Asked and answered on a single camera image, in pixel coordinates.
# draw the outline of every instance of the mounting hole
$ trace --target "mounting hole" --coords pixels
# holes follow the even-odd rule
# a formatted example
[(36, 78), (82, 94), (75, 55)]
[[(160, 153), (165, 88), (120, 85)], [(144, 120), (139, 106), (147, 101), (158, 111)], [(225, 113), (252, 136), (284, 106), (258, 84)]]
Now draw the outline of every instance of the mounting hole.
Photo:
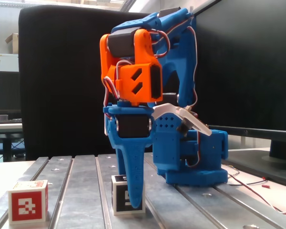
[(207, 198), (212, 196), (212, 194), (210, 194), (210, 193), (203, 193), (202, 195), (203, 195), (203, 197), (207, 197)]
[(259, 227), (252, 224), (252, 225), (244, 225), (243, 229), (259, 229)]

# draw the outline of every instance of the red cube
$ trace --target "red cube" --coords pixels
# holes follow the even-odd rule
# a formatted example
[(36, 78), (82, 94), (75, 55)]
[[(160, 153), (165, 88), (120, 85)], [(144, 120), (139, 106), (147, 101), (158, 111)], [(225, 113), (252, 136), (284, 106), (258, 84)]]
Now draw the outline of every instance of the red cube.
[(46, 221), (48, 181), (21, 181), (9, 193), (10, 224)]

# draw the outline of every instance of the black office chair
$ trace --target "black office chair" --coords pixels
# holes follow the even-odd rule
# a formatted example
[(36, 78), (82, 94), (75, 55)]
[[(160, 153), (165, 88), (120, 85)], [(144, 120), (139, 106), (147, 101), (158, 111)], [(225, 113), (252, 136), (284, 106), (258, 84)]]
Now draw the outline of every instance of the black office chair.
[(104, 134), (99, 41), (139, 13), (65, 6), (22, 9), (20, 96), (26, 159), (114, 152)]

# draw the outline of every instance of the blue plastic part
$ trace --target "blue plastic part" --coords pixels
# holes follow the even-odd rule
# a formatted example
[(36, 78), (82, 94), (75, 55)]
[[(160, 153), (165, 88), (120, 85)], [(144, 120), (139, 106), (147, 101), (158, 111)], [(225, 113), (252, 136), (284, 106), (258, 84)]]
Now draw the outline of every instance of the blue plastic part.
[[(143, 162), (145, 147), (153, 143), (155, 124), (149, 107), (126, 107), (126, 103), (118, 103), (104, 108), (112, 117), (106, 118), (107, 132), (110, 143), (116, 149), (118, 170), (120, 175), (126, 174), (130, 203), (134, 208), (139, 207), (143, 191)], [(120, 138), (117, 131), (115, 115), (145, 114), (152, 120), (150, 135), (145, 138)]]
[(111, 30), (111, 33), (117, 31), (117, 30), (122, 30), (122, 29), (127, 29), (127, 28), (131, 28), (131, 27), (142, 27), (144, 29), (161, 29), (161, 21), (160, 19), (157, 17), (157, 12), (156, 13), (152, 13), (148, 16), (146, 16), (145, 18), (142, 19), (137, 19), (137, 20), (132, 20), (132, 21), (126, 21), (116, 27), (114, 27)]
[[(196, 19), (192, 20), (191, 26), (195, 29)], [(181, 107), (191, 105), (194, 102), (193, 73), (196, 65), (195, 40), (191, 31), (186, 30), (180, 34), (178, 43), (171, 43), (172, 49), (166, 56), (159, 59), (162, 65), (163, 86), (166, 85), (171, 74), (176, 71), (179, 78), (178, 104)], [(157, 53), (166, 51), (166, 45), (158, 49)]]
[(227, 172), (221, 169), (221, 159), (228, 156), (228, 134), (212, 130), (210, 136), (200, 134), (200, 162), (194, 168), (186, 164), (185, 158), (197, 162), (197, 131), (190, 130), (184, 138), (176, 127), (181, 120), (174, 114), (165, 114), (156, 120), (153, 142), (153, 162), (159, 175), (168, 184), (211, 186), (227, 182)]

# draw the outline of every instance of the computer monitor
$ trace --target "computer monitor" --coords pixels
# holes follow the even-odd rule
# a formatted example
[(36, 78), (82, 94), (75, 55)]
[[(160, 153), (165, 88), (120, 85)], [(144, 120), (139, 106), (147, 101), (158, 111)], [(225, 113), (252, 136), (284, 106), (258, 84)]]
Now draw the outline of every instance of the computer monitor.
[(271, 139), (270, 152), (223, 163), (286, 185), (286, 0), (222, 0), (196, 19), (194, 110), (213, 129)]
[(0, 115), (18, 118), (20, 109), (19, 72), (0, 72)]

